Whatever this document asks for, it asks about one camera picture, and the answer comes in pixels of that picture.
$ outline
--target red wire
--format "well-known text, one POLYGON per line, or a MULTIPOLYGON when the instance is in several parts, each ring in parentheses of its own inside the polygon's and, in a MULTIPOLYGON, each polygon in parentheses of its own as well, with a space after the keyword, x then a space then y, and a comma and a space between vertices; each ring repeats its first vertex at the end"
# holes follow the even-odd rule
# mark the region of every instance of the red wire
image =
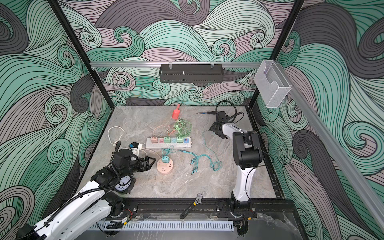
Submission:
POLYGON ((131 217, 129 219, 132 219, 133 214, 132 214, 131 210, 129 210, 129 209, 126 209, 126 210, 128 210, 131 213, 131 217))

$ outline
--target black metal frame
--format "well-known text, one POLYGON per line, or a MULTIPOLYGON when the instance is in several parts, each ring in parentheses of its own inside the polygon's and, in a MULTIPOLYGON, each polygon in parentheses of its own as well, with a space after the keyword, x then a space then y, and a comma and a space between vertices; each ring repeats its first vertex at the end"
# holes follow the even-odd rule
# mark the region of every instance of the black metal frame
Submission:
MULTIPOLYGON (((192 198, 123 198, 125 210, 119 217, 107 217, 106 220, 122 220, 132 212, 132 218, 141 220, 151 218, 152 215, 161 214, 181 214, 195 199, 192 198)), ((236 222, 248 217, 257 217, 257 213, 274 213, 283 216, 284 213, 292 213, 297 224, 297 228, 303 240, 307 240, 304 227, 292 200, 285 199, 251 199, 250 211, 240 218, 233 217, 228 209, 223 208, 222 202, 228 203, 230 199, 222 198, 203 198, 201 204, 196 205, 191 210, 192 214, 206 214, 208 218, 227 218, 229 221, 236 222)))
MULTIPOLYGON (((109 121, 109 119, 113 113, 113 110, 115 108, 115 106, 112 102, 112 99, 109 96, 109 94, 107 93, 107 90, 105 89, 98 73, 92 69, 92 67, 90 65, 90 60, 89 60, 87 54, 85 53, 83 47, 81 46, 80 41, 76 37, 75 32, 73 31, 72 27, 70 26, 68 19, 64 15, 64 12, 62 11, 58 1, 57 0, 47 0, 47 1, 48 1, 49 5, 51 6, 52 10, 54 11, 56 17, 58 18, 59 22, 61 23, 63 29, 67 33, 69 39, 73 43, 74 48, 77 51, 77 53, 79 54, 81 60, 83 61, 83 63, 87 67, 87 70, 89 71, 91 77, 93 78, 96 85, 100 89, 102 95, 106 99, 109 107, 112 109, 110 116, 107 120, 107 123, 108 123, 108 121, 109 121)), ((298 15, 303 3, 304 3, 304 0, 296 0, 295 1, 294 5, 291 9, 290 15, 284 24, 283 31, 282 31, 281 35, 279 36, 279 39, 276 43, 274 50, 271 53, 270 60, 276 60, 277 59, 278 54, 281 51, 281 48, 283 47, 283 44, 285 43, 285 40, 288 37, 288 35, 292 29, 292 26, 293 26, 293 24, 297 18, 297 15, 298 15)), ((245 105, 245 108, 246 108, 247 114, 249 116, 249 120, 251 122, 253 130, 257 131, 257 133, 259 134, 260 141, 262 143, 261 149, 263 151, 267 151, 267 149, 264 145, 264 142, 261 139, 260 131, 257 127, 256 122, 255 122, 255 117, 252 113, 252 108, 254 107, 254 105, 256 103, 256 99, 259 96, 259 94, 260 94, 259 90, 256 89, 250 102, 249 102, 249 104, 245 105)), ((97 140, 97 144, 99 143, 101 136, 102 136, 102 134, 100 135, 99 139, 97 140)), ((89 162, 93 156, 94 150, 92 151, 92 153, 90 155, 89 161, 87 162, 87 165, 85 166, 85 169, 83 170, 80 179, 82 179, 82 177, 84 176, 85 170, 87 169, 88 164, 89 164, 89 162)), ((283 199, 284 198, 283 191, 282 191, 280 183, 277 179, 277 175, 276 175, 275 170, 273 168, 272 162, 266 154, 264 154, 264 156, 265 156, 264 157, 264 163, 266 164, 266 168, 267 168, 269 177, 271 179, 272 186, 273 186, 275 194, 276 194, 276 199, 251 199, 250 200, 251 201, 251 204, 250 204, 251 207, 250 208, 251 209, 255 208, 256 212, 261 212, 261 213, 262 212, 271 212, 271 211, 272 212, 274 212, 274 211, 275 212, 292 212, 294 217, 295 217, 296 223, 298 225, 298 229, 300 231, 300 234, 301 234, 302 238, 304 240, 306 240, 307 235, 304 231, 304 227, 301 223, 301 220, 300 220, 299 215, 297 213, 296 207, 295 207, 293 201, 283 199)), ((133 217, 136 217, 138 214, 145 215, 145 214, 162 214, 162 213, 172 213, 172 212, 173 213, 182 213, 194 200, 195 199, 181 199, 181 198, 172 198, 172 199, 156 199, 156 198, 149 198, 149 199, 132 198, 132 199, 130 199, 130 198, 124 198, 123 202, 125 204, 126 209, 131 209, 131 210, 136 209, 136 211, 133 211, 133 217)), ((238 220, 236 218, 231 217, 228 214, 227 210, 217 211, 217 209, 220 207, 218 205, 218 203, 223 202, 223 201, 229 202, 230 199, 219 199, 219 198, 217 198, 217 199, 202 199, 202 203, 197 205, 197 207, 195 207, 192 210, 192 213, 205 213, 205 214, 209 214, 209 216, 211 216, 211 217, 224 217, 224 218, 228 218, 229 220, 234 220, 234 221, 238 220)), ((124 215, 122 215, 121 218, 128 215, 128 213, 129 213, 128 211, 124 211, 124 215)), ((246 215, 249 215, 250 217, 252 217, 254 215, 254 213, 252 211, 250 211, 249 213, 246 213, 246 215)))
MULTIPOLYGON (((260 144, 261 145, 261 149, 264 152, 268 152, 268 150, 265 147, 264 141, 263 141, 263 139, 261 137, 260 130, 257 127, 256 121, 255 121, 255 117, 253 116, 253 113, 252 113, 251 109, 249 107, 245 107, 245 109, 247 111, 247 114, 248 114, 248 117, 249 117, 249 121, 251 122, 253 130, 257 131, 257 134, 259 135, 259 139, 260 139, 260 143, 261 143, 260 144)), ((271 184, 272 184, 272 187, 273 187, 273 189, 275 191, 276 198, 277 199, 283 199, 284 198, 284 193, 283 193, 283 190, 281 189, 281 185, 280 185, 279 180, 277 178, 275 169, 273 168, 272 161, 271 161, 271 159, 269 158, 268 155, 263 154, 263 156, 264 156, 264 164, 265 164, 265 167, 266 167, 266 169, 268 171, 269 178, 271 179, 271 184)))
POLYGON ((111 97, 109 96, 107 90, 105 89, 103 82, 101 81, 98 73, 92 69, 90 65, 90 59, 88 58, 87 54, 85 53, 82 45, 80 44, 80 41, 76 37, 76 34, 74 33, 67 17, 65 16, 63 10, 61 9, 59 3, 57 0, 47 0, 49 5, 51 6, 53 12, 55 13, 57 19, 59 20, 61 26, 63 27, 64 31, 67 33, 69 39, 71 40, 76 52, 80 56, 81 60, 87 67, 87 70, 89 74, 91 75, 92 79, 95 81, 96 85, 98 86, 99 90, 101 91, 101 94, 104 96, 105 100, 107 101, 109 107, 113 110, 115 108, 111 97))

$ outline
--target power strip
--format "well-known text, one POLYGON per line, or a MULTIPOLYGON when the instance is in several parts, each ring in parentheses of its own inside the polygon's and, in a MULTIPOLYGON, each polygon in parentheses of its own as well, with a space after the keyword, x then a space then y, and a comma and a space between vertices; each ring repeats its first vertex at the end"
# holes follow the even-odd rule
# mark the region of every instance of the power strip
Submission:
POLYGON ((170 146, 173 146, 174 148, 191 148, 192 142, 190 137, 184 137, 182 143, 177 143, 175 137, 170 138, 170 143, 164 143, 163 137, 157 138, 157 143, 152 143, 151 138, 147 138, 147 142, 145 144, 145 148, 151 149, 151 148, 169 148, 170 146))

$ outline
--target wave pattern wallpaper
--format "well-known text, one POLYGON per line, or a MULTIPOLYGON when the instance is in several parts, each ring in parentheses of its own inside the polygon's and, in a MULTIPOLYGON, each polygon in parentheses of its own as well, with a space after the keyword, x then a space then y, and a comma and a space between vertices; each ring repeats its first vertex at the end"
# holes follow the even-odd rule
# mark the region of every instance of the wave pattern wallpaper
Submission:
POLYGON ((1 0, 1 239, 71 197, 110 111, 48 2, 1 0))
MULTIPOLYGON (((322 0, 311 0, 312 5, 322 0)), ((59 0, 91 61, 269 59, 294 0, 59 0)), ((115 105, 247 105, 257 69, 223 83, 161 83, 158 68, 99 68, 115 105)))
MULTIPOLYGON (((278 57, 293 85, 384 200, 384 1, 326 0, 301 10, 278 57)), ((259 97, 260 132, 309 239, 384 239, 289 95, 259 97)))

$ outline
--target round power strip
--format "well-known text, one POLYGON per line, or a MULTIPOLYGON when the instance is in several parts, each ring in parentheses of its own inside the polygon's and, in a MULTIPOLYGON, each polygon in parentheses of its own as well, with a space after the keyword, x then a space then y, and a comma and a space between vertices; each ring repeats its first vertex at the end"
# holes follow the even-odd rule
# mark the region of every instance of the round power strip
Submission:
POLYGON ((161 159, 159 159, 157 161, 157 170, 159 171, 159 173, 161 174, 169 174, 170 172, 172 172, 172 169, 173 169, 173 161, 172 159, 169 159, 169 163, 164 163, 161 159))

